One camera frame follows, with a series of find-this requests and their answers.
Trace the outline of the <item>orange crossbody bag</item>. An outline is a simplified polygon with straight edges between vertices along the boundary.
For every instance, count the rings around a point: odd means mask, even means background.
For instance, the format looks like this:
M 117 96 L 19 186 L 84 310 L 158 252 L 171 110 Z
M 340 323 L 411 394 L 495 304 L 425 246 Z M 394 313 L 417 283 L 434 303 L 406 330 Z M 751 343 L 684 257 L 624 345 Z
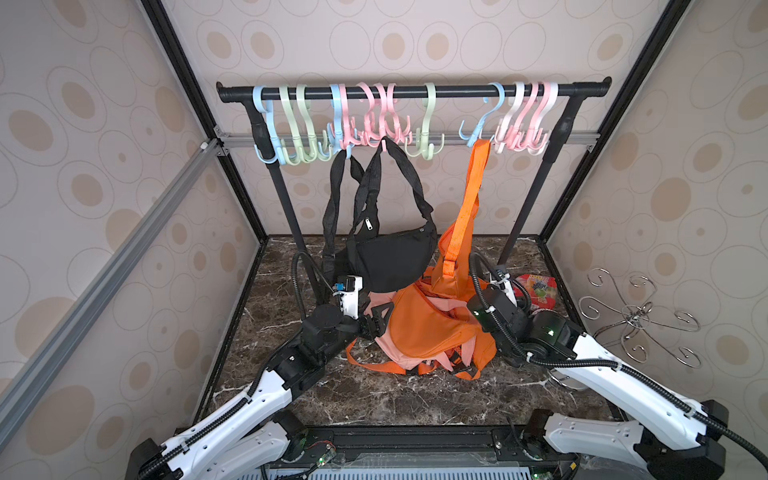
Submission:
M 490 149 L 489 140 L 477 140 L 474 143 L 458 216 L 438 242 L 436 266 L 428 268 L 424 275 L 425 288 L 431 296 L 466 301 L 474 294 L 469 256 L 472 251 L 474 221 L 480 207 L 479 193 Z

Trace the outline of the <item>black crossbody bag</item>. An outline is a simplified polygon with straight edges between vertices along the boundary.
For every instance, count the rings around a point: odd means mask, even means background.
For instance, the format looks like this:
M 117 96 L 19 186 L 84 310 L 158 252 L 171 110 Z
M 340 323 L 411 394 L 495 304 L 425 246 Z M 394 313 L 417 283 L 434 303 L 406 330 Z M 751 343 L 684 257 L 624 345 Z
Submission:
M 330 168 L 330 198 L 322 219 L 324 246 L 321 251 L 321 269 L 323 279 L 330 285 L 336 283 L 338 275 L 350 274 L 347 250 L 337 250 L 335 247 L 345 166 L 349 167 L 352 179 L 358 184 L 364 175 L 364 168 L 353 156 L 347 157 L 345 150 L 336 154 Z
M 411 187 L 415 205 L 424 219 L 420 227 L 391 234 L 379 232 L 378 199 L 384 152 L 394 159 Z M 383 137 L 355 194 L 354 221 L 346 240 L 351 269 L 363 278 L 366 289 L 376 293 L 393 292 L 421 278 L 437 245 L 432 212 L 420 177 L 405 151 L 389 137 Z

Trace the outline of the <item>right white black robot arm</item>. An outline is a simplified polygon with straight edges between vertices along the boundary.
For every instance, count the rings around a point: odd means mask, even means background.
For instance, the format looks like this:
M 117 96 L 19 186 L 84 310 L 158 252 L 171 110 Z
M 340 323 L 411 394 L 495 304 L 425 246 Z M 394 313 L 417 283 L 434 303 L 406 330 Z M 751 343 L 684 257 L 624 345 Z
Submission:
M 600 457 L 645 470 L 655 479 L 718 479 L 726 438 L 761 465 L 767 456 L 728 427 L 727 409 L 684 397 L 612 354 L 578 324 L 552 310 L 521 306 L 519 288 L 501 266 L 469 255 L 474 295 L 469 311 L 514 365 L 532 364 L 574 379 L 629 415 L 626 422 L 575 419 L 549 410 L 519 436 L 527 454 L 548 451 Z

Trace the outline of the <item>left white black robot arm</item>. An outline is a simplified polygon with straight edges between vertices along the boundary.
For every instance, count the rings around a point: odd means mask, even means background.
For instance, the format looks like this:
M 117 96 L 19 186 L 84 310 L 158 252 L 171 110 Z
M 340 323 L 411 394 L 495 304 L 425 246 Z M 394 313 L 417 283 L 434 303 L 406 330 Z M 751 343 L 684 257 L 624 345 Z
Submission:
M 362 275 L 339 275 L 325 289 L 330 301 L 307 311 L 296 287 L 299 330 L 224 406 L 162 444 L 145 440 L 135 447 L 126 478 L 236 479 L 299 448 L 304 426 L 288 406 L 354 340 L 385 332 L 387 300 L 396 290 Z

